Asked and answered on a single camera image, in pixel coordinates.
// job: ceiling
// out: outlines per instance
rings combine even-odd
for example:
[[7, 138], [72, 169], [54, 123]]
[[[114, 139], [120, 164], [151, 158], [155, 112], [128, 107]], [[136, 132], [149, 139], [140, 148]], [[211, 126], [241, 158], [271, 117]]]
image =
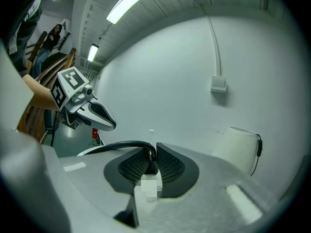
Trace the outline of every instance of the ceiling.
[[42, 13], [71, 20], [74, 0], [41, 0]]
[[262, 10], [270, 10], [269, 0], [140, 0], [116, 23], [111, 24], [106, 17], [118, 0], [92, 0], [82, 20], [80, 57], [87, 58], [92, 43], [99, 44], [95, 61], [105, 64], [111, 54], [127, 39], [146, 26], [168, 17], [173, 13], [198, 4], [237, 5]]

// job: blue jeans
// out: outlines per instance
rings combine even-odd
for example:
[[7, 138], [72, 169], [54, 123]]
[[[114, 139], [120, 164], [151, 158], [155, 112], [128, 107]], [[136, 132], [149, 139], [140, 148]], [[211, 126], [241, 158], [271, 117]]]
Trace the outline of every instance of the blue jeans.
[[40, 49], [40, 51], [38, 52], [35, 63], [33, 64], [33, 78], [34, 79], [40, 75], [41, 65], [47, 59], [50, 52], [51, 51], [48, 49]]

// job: long dark hair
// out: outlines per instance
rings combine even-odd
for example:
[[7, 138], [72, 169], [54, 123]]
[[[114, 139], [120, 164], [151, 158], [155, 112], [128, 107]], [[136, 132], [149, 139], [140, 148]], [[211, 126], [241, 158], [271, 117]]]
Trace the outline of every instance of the long dark hair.
[[[59, 31], [55, 33], [54, 29], [56, 28], [56, 26], [59, 26]], [[49, 34], [55, 33], [55, 34], [59, 34], [62, 31], [63, 26], [61, 24], [57, 24], [50, 32]]]

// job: red object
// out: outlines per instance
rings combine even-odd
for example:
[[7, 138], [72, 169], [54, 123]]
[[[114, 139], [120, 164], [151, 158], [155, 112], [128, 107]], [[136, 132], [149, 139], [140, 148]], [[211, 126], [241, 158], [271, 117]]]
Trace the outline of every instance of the red object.
[[93, 129], [93, 131], [92, 131], [92, 137], [93, 138], [97, 138], [97, 129]]

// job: person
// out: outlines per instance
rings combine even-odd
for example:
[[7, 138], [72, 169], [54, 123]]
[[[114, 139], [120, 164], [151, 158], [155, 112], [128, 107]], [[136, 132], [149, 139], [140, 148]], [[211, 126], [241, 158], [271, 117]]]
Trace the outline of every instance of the person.
[[42, 109], [58, 111], [52, 95], [50, 94], [50, 90], [34, 80], [28, 74], [26, 68], [26, 45], [30, 37], [33, 35], [42, 14], [40, 2], [41, 0], [35, 0], [33, 2], [32, 6], [26, 13], [26, 16], [17, 26], [14, 35], [10, 42], [8, 42], [8, 53], [21, 78], [34, 93], [30, 105]]
[[62, 31], [62, 25], [57, 24], [48, 34], [47, 39], [42, 45], [42, 48], [38, 52], [37, 58], [33, 64], [33, 74], [32, 77], [36, 79], [41, 73], [42, 63], [47, 59], [50, 52], [57, 45], [59, 41], [59, 34]]

